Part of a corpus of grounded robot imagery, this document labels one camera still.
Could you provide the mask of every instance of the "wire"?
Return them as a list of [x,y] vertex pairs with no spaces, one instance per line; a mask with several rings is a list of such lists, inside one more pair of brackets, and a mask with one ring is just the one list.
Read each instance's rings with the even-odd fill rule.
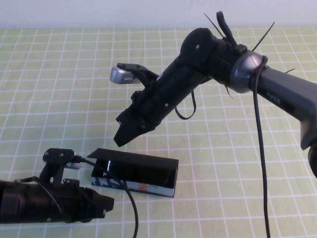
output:
[[188,120],[189,118],[191,118],[194,114],[195,114],[195,112],[196,112],[196,108],[197,108],[197,104],[196,104],[196,99],[195,99],[195,93],[194,93],[194,91],[192,92],[192,100],[193,100],[193,105],[194,105],[194,112],[193,112],[193,114],[190,116],[190,117],[184,117],[184,116],[182,116],[180,113],[179,113],[179,111],[177,110],[177,107],[175,107],[175,112],[176,112],[176,114],[178,115],[178,117],[179,118],[181,118],[182,120]]
[[262,136],[262,128],[261,128],[261,120],[259,113],[259,104],[258,104],[258,81],[260,78],[261,72],[266,67],[267,57],[263,56],[264,60],[259,65],[256,70],[255,82],[253,85],[253,100],[254,100],[254,110],[256,115],[257,129],[258,129],[258,137],[259,137],[259,147],[260,147],[260,158],[261,158],[261,167],[262,167],[262,177],[263,177],[263,207],[264,207],[264,220],[265,220],[265,230],[267,238],[270,238],[270,230],[269,230],[269,221],[268,221],[268,212],[267,212],[267,178],[266,178],[266,167],[265,167],[265,157],[264,157],[264,143]]
[[259,44],[261,44],[261,42],[264,40],[264,38],[266,37],[266,35],[269,33],[269,31],[272,29],[273,25],[275,24],[275,22],[273,22],[273,24],[270,26],[270,28],[266,31],[266,33],[262,36],[262,38],[260,39],[260,41],[256,44],[256,46],[254,46],[254,48],[252,49],[252,51],[254,51]]
[[134,210],[134,215],[135,215],[135,229],[134,229],[134,234],[133,234],[133,238],[136,238],[137,237],[137,234],[138,234],[138,229],[139,229],[139,215],[138,215],[138,209],[137,209],[137,206],[135,204],[135,201],[129,191],[129,188],[123,183],[120,181],[120,179],[117,178],[117,176],[113,175],[111,172],[107,171],[105,168],[103,168],[102,166],[100,165],[97,165],[96,163],[94,162],[91,162],[87,159],[84,159],[82,158],[82,162],[84,163],[87,163],[89,165],[92,165],[94,166],[95,168],[97,168],[98,170],[101,170],[103,171],[104,173],[106,173],[107,175],[109,175],[113,180],[115,180],[125,191],[126,193],[128,194],[130,200],[131,200],[131,203],[132,203],[132,206],[133,206],[133,210]]

